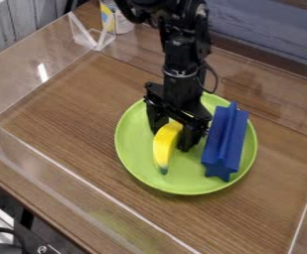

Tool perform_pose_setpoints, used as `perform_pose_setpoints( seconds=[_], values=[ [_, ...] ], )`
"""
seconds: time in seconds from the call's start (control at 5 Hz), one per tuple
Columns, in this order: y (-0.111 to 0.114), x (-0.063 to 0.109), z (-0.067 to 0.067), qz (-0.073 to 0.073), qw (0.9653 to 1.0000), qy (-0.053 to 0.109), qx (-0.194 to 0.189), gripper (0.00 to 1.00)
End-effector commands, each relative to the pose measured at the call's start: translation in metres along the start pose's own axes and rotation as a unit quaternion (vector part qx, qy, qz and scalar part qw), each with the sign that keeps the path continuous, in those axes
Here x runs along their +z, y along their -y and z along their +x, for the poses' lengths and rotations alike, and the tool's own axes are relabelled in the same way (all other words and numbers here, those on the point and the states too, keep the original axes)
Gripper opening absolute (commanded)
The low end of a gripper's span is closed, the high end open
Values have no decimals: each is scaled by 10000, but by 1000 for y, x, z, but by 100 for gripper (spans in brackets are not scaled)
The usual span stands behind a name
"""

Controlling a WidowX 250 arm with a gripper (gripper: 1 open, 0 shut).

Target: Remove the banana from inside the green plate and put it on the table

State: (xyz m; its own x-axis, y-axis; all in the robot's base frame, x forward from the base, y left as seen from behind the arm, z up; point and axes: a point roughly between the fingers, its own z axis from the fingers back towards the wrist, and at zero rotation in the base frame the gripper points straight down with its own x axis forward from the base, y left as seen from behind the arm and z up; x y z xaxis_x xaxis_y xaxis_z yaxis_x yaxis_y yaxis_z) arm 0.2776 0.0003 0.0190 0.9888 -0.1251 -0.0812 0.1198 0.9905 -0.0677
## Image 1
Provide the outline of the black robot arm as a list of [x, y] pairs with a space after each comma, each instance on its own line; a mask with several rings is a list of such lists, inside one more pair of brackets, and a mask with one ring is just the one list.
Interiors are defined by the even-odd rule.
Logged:
[[134, 24], [149, 24], [159, 31], [165, 54], [163, 82], [145, 83], [146, 115], [150, 130], [158, 132], [169, 120], [181, 125], [177, 148], [186, 152], [206, 134], [213, 119], [201, 102], [206, 74], [213, 68], [206, 63], [212, 52], [209, 8], [206, 0], [114, 0]]

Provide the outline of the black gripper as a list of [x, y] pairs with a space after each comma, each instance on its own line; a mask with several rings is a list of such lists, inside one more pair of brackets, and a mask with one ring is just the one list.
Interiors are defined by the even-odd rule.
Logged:
[[146, 82], [146, 115], [153, 133], [176, 120], [184, 125], [177, 148], [188, 152], [206, 134], [212, 113], [201, 102], [205, 92], [206, 72], [200, 70], [189, 76], [165, 74], [163, 83]]

